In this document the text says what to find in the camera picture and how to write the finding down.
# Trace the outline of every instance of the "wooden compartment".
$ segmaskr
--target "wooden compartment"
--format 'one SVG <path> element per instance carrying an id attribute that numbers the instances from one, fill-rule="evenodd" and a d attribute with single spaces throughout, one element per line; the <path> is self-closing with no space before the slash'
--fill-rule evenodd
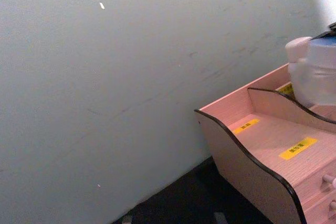
<path id="1" fill-rule="evenodd" d="M 336 224 L 336 108 L 298 103 L 287 66 L 195 112 L 219 173 L 273 223 Z"/>

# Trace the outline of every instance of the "white bottle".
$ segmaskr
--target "white bottle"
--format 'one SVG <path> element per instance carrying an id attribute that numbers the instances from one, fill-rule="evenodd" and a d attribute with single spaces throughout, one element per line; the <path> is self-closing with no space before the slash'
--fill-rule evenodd
<path id="1" fill-rule="evenodd" d="M 296 100 L 306 108 L 313 105 L 309 98 L 303 93 L 303 76 L 302 71 L 298 71 L 303 59 L 307 56 L 308 44 L 311 37 L 301 37 L 292 40 L 285 46 L 288 58 L 288 72 L 290 74 L 291 83 L 294 90 Z"/>

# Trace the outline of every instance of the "yellow label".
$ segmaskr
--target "yellow label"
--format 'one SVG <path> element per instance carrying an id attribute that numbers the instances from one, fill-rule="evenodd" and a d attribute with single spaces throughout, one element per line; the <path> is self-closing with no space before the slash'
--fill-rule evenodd
<path id="1" fill-rule="evenodd" d="M 286 86 L 282 87 L 278 91 L 281 92 L 281 93 L 284 93 L 284 94 L 292 94 L 292 93 L 294 93 L 292 83 L 287 84 Z"/>
<path id="2" fill-rule="evenodd" d="M 300 152 L 303 152 L 305 149 L 307 149 L 309 146 L 316 143 L 316 139 L 311 137 L 306 137 L 301 142 L 297 143 L 296 145 L 292 146 L 288 150 L 284 151 L 279 155 L 279 157 L 282 157 L 285 160 L 289 160 L 292 157 L 298 155 Z"/>
<path id="3" fill-rule="evenodd" d="M 243 130 L 246 130 L 247 128 L 251 127 L 252 125 L 256 124 L 257 122 L 259 122 L 259 119 L 252 119 L 251 121 L 248 121 L 247 123 L 245 123 L 243 126 L 235 129 L 233 131 L 233 133 L 238 134 L 240 132 L 242 132 Z"/>

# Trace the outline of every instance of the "drawer knob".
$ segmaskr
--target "drawer knob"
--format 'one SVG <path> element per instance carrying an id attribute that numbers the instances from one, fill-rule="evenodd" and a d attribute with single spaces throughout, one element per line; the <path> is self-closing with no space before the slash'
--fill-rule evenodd
<path id="1" fill-rule="evenodd" d="M 330 208 L 331 208 L 332 210 L 336 210 L 336 201 L 332 201 L 332 202 L 330 203 Z"/>
<path id="2" fill-rule="evenodd" d="M 334 188 L 336 188 L 336 177 L 333 177 L 333 176 L 330 176 L 330 175 L 328 175 L 328 174 L 325 174 L 325 175 L 323 176 L 323 180 L 324 180 L 325 182 L 330 183 Z"/>

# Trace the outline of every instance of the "black edge trim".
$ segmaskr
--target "black edge trim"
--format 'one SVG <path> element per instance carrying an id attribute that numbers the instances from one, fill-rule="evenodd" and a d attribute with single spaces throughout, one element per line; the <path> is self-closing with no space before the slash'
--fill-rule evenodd
<path id="1" fill-rule="evenodd" d="M 305 106 L 303 106 L 301 103 L 299 103 L 297 100 L 295 100 L 294 98 L 290 97 L 289 95 L 286 95 L 284 93 L 281 93 L 279 91 L 276 90 L 270 90 L 270 89 L 260 89 L 260 88 L 247 88 L 247 89 L 252 89 L 252 90 L 259 90 L 259 91 L 265 91 L 265 92 L 271 92 L 271 93 L 275 93 L 275 94 L 279 94 L 283 97 L 285 97 L 286 99 L 290 100 L 291 102 L 293 102 L 296 106 L 298 106 L 300 109 L 304 110 L 306 113 L 314 116 L 315 118 L 325 121 L 327 123 L 332 123 L 332 124 L 336 124 L 336 121 L 331 120 L 329 118 L 325 118 L 324 116 L 318 115 L 314 112 L 312 112 L 311 110 L 307 109 Z"/>
<path id="2" fill-rule="evenodd" d="M 261 163 L 255 156 L 253 156 L 245 147 L 244 145 L 238 140 L 238 138 L 232 133 L 232 131 L 224 124 L 222 123 L 219 119 L 215 118 L 212 115 L 209 115 L 201 110 L 194 110 L 196 113 L 199 113 L 211 120 L 213 120 L 215 123 L 217 123 L 230 137 L 231 139 L 234 141 L 234 143 L 240 148 L 240 150 L 253 162 L 255 163 L 257 166 L 260 167 L 260 169 L 262 169 L 264 172 L 268 173 L 269 175 L 271 175 L 273 178 L 275 178 L 277 181 L 279 181 L 284 187 L 285 189 L 289 192 L 290 196 L 292 197 L 292 200 L 294 201 L 294 204 L 296 206 L 296 210 L 299 214 L 300 217 L 300 221 L 301 224 L 307 224 L 305 215 L 303 213 L 303 209 L 299 200 L 298 195 L 296 194 L 294 188 L 288 183 L 287 180 L 285 180 L 281 175 L 277 174 L 276 172 L 274 172 L 273 170 L 271 170 L 270 168 L 268 168 L 267 166 L 265 166 L 263 163 Z"/>

